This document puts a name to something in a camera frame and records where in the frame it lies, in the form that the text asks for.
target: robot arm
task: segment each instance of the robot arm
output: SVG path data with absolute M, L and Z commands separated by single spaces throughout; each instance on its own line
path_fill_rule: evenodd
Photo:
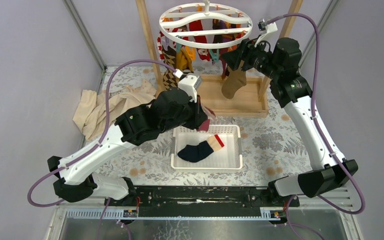
M 99 144 L 94 140 L 76 153 L 61 158 L 48 159 L 50 171 L 64 167 L 55 175 L 55 194 L 73 203 L 90 196 L 123 199 L 128 203 L 136 196 L 129 178 L 111 178 L 94 173 L 102 164 L 121 152 L 154 140 L 160 133 L 184 126 L 198 129 L 208 119 L 203 112 L 196 89 L 202 80 L 199 75 L 188 74 L 177 87 L 161 92 L 150 103 L 128 109 L 111 124 L 105 139 Z M 97 149 L 75 164 L 67 164 L 85 154 L 96 145 Z
M 317 109 L 316 115 L 312 116 L 312 90 L 307 80 L 299 74 L 298 65 L 302 53 L 298 42 L 288 37 L 280 38 L 271 52 L 265 50 L 265 42 L 257 41 L 244 40 L 236 50 L 225 53 L 221 57 L 233 70 L 238 69 L 239 63 L 244 61 L 243 71 L 255 68 L 271 79 L 271 93 L 298 129 L 312 168 L 310 172 L 269 182 L 268 189 L 272 193 L 273 200 L 282 201 L 285 196 L 297 194 L 305 194 L 312 198 L 343 186 L 348 181 L 348 177 L 330 155 L 313 118 L 317 118 L 334 154 L 351 175 L 358 170 L 358 166 L 355 160 L 347 160 L 338 149 Z

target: wooden base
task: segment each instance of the wooden base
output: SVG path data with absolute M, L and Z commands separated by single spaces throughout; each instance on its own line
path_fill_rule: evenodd
M 262 77 L 247 77 L 246 85 L 241 87 L 232 99 L 227 99 L 222 94 L 221 76 L 201 74 L 201 77 L 202 84 L 197 92 L 202 103 L 217 116 L 265 118 L 269 114 L 266 90 L 260 91 L 260 86 L 268 84 L 262 84 Z

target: white plastic basket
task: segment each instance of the white plastic basket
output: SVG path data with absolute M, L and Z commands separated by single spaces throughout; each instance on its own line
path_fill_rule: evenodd
M 224 147 L 207 158 L 193 163 L 178 156 L 186 145 L 198 145 L 212 135 L 218 135 Z M 237 125 L 210 125 L 207 132 L 177 127 L 173 132 L 171 148 L 171 167 L 180 172 L 194 173 L 232 173 L 242 168 L 241 132 Z

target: circular sock hanger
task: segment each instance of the circular sock hanger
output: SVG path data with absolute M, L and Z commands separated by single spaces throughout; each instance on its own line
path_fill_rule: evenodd
M 203 7 L 204 11 L 196 11 L 197 7 Z M 185 11 L 188 8 L 192 8 L 194 11 Z M 203 19 L 217 19 L 226 23 L 245 26 L 229 29 L 209 29 L 200 31 L 172 32 L 175 28 L 180 28 L 193 21 Z M 172 7 L 165 11 L 159 18 L 159 29 L 162 34 L 164 34 L 167 38 L 176 43 L 197 49 L 223 49 L 238 45 L 242 42 L 242 40 L 247 39 L 249 37 L 252 28 L 253 22 L 251 18 L 246 15 L 243 11 L 231 6 L 226 6 L 218 3 L 210 3 L 209 0 L 206 0 L 205 2 L 187 3 Z M 242 33 L 242 36 L 240 38 L 222 43 L 200 43 L 181 38 L 240 33 Z

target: floral tablecloth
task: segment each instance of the floral tablecloth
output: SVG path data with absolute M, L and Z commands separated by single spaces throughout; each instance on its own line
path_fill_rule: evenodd
M 102 89 L 107 87 L 116 67 L 109 67 Z M 196 67 L 201 74 L 220 74 L 219 66 Z M 152 67 L 132 66 L 122 69 L 111 83 L 110 93 L 134 88 L 149 80 L 155 87 Z M 110 177 L 129 177 L 135 185 L 187 186 L 267 186 L 267 183 L 285 175 L 311 170 L 309 157 L 301 137 L 290 117 L 280 108 L 270 90 L 267 91 L 269 115 L 267 118 L 217 117 L 211 124 L 234 124 L 240 127 L 243 168 L 235 173 L 178 172 L 170 165 L 173 131 L 160 134 L 156 140 L 124 151 L 102 165 L 97 173 Z

